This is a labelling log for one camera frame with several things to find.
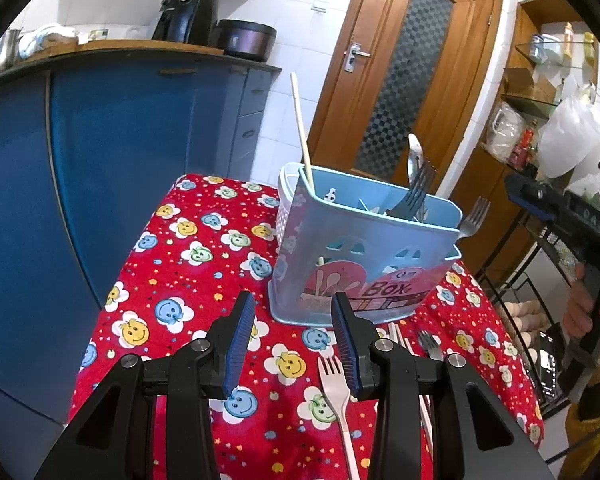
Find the hand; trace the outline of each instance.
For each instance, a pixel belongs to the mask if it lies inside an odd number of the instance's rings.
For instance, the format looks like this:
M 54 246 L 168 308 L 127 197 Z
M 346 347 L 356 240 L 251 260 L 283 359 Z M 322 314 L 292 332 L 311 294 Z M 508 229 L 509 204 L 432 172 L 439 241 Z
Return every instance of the hand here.
M 567 303 L 567 311 L 562 318 L 562 326 L 566 333 L 572 337 L 583 337 L 593 328 L 589 313 L 593 309 L 594 300 L 587 292 L 582 279 L 584 278 L 584 265 L 576 265 L 576 281 L 571 283 L 571 297 Z M 589 386 L 600 382 L 600 366 L 594 371 Z

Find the cabinet handle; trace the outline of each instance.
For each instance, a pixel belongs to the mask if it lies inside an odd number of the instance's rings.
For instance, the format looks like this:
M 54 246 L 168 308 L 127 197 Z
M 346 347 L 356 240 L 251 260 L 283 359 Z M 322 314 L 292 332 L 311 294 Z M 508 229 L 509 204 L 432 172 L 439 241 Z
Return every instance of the cabinet handle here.
M 197 71 L 197 68 L 161 68 L 160 75 L 193 74 Z

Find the plastic basket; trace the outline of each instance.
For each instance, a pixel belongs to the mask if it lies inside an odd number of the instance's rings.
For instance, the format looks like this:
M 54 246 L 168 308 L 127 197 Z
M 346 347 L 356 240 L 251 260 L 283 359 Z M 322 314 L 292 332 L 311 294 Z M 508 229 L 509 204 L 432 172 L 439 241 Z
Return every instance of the plastic basket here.
M 278 245 L 282 244 L 282 235 L 285 233 L 286 219 L 289 216 L 291 203 L 296 192 L 298 184 L 298 172 L 304 168 L 300 162 L 288 162 L 280 168 L 278 175 L 278 196 L 280 197 L 280 206 L 278 206 L 278 216 L 276 216 L 276 237 Z
M 382 215 L 404 197 L 403 187 L 318 167 L 314 184 L 309 192 L 299 171 L 269 282 L 276 320 L 330 326 L 338 291 L 376 324 L 408 316 L 460 258 L 454 244 L 462 212 L 449 200 L 427 195 L 429 214 L 419 223 Z M 332 187 L 334 203 L 320 198 Z

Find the bolt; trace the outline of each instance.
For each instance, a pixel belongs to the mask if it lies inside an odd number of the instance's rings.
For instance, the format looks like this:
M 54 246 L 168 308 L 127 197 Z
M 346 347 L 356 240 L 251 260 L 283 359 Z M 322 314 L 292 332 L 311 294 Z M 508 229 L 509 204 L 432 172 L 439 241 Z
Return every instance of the bolt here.
M 466 364 L 466 359 L 460 354 L 451 354 L 449 356 L 449 364 L 456 368 L 462 368 Z
M 381 352 L 388 352 L 394 348 L 394 342 L 390 339 L 377 339 L 374 346 Z
M 194 339 L 191 342 L 191 348 L 193 348 L 196 352 L 204 352 L 205 350 L 208 350 L 208 348 L 210 346 L 211 346 L 211 343 L 203 337 Z
M 133 368 L 138 364 L 138 356 L 135 354 L 126 354 L 120 358 L 120 365 L 123 368 Z

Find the floral tablecloth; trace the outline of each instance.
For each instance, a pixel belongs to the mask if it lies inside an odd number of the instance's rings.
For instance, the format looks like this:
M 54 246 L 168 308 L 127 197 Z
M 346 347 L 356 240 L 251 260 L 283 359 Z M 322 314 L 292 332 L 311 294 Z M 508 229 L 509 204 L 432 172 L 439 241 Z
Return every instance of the floral tablecloth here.
M 210 402 L 219 471 L 232 480 L 348 478 L 340 433 L 323 402 L 317 358 L 334 353 L 329 330 L 275 322 L 267 282 L 276 259 L 275 190 L 212 176 L 184 175 L 163 199 L 107 298 L 84 355 L 70 418 L 120 356 L 173 354 L 227 313 L 242 290 L 256 298 L 256 322 L 239 386 Z M 428 330 L 446 352 L 481 373 L 533 443 L 542 420 L 515 347 L 476 281 L 453 264 L 399 323 L 412 348 Z M 381 333 L 386 326 L 379 326 Z M 157 403 L 154 478 L 166 478 L 165 400 Z M 350 402 L 347 421 L 361 478 L 371 456 L 374 402 Z M 422 478 L 432 477 L 422 437 Z

